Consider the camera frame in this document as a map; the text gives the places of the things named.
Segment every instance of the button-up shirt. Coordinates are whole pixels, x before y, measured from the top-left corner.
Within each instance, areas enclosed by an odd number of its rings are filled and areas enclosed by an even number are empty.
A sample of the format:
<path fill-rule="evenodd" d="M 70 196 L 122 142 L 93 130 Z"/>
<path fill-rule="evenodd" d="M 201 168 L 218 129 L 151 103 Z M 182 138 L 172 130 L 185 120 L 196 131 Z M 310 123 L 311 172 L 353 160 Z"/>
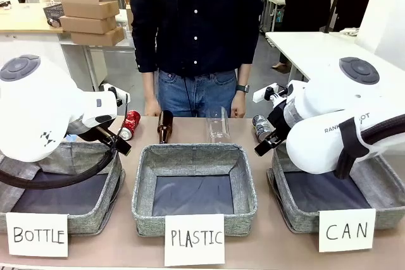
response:
<path fill-rule="evenodd" d="M 199 76 L 252 63 L 261 8 L 260 0 L 131 0 L 139 71 Z"/>

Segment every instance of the plastic sign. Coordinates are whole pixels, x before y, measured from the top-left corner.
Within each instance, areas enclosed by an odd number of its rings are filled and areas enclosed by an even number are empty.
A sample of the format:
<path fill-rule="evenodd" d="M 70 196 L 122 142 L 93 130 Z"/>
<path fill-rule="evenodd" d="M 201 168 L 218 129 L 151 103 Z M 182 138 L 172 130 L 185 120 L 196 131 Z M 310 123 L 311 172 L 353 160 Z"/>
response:
<path fill-rule="evenodd" d="M 11 255 L 68 257 L 66 214 L 7 213 Z"/>
<path fill-rule="evenodd" d="M 223 214 L 166 216 L 165 266 L 224 264 L 223 230 Z"/>
<path fill-rule="evenodd" d="M 375 209 L 319 212 L 319 252 L 371 249 Z"/>

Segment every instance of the soda can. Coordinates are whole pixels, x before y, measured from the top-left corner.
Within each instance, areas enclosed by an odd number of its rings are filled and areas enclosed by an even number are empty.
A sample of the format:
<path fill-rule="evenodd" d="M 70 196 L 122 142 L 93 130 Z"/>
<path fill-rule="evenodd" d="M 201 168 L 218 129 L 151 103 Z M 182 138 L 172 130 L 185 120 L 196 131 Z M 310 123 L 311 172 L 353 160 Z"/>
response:
<path fill-rule="evenodd" d="M 136 127 L 140 121 L 140 114 L 137 111 L 131 110 L 127 113 L 124 126 L 121 131 L 121 138 L 124 140 L 130 140 L 135 132 Z"/>
<path fill-rule="evenodd" d="M 256 115 L 252 119 L 259 142 L 262 142 L 271 133 L 271 124 L 263 115 Z"/>

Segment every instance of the dark bin bottom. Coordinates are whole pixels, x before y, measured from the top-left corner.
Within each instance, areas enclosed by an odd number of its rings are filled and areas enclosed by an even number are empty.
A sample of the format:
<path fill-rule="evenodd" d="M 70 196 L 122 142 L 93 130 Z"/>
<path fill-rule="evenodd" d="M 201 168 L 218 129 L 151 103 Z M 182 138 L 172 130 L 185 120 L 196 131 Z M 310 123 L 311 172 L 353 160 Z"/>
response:
<path fill-rule="evenodd" d="M 76 185 L 50 190 L 26 190 L 11 212 L 46 214 L 87 214 L 97 204 L 108 174 L 95 175 Z M 64 174 L 38 171 L 34 181 L 65 178 Z"/>
<path fill-rule="evenodd" d="M 292 197 L 304 212 L 326 210 L 368 209 L 367 200 L 351 178 L 340 180 L 327 172 L 285 172 Z"/>
<path fill-rule="evenodd" d="M 153 216 L 233 213 L 229 175 L 157 177 Z"/>

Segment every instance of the clear plastic cup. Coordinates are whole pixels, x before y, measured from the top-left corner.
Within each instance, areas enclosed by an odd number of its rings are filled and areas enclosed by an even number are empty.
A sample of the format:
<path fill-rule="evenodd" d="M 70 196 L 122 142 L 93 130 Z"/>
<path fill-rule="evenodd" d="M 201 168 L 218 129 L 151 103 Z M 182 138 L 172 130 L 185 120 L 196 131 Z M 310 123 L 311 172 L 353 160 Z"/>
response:
<path fill-rule="evenodd" d="M 208 126 L 208 142 L 230 143 L 230 133 L 228 126 L 228 114 L 224 107 L 209 109 L 206 113 Z"/>

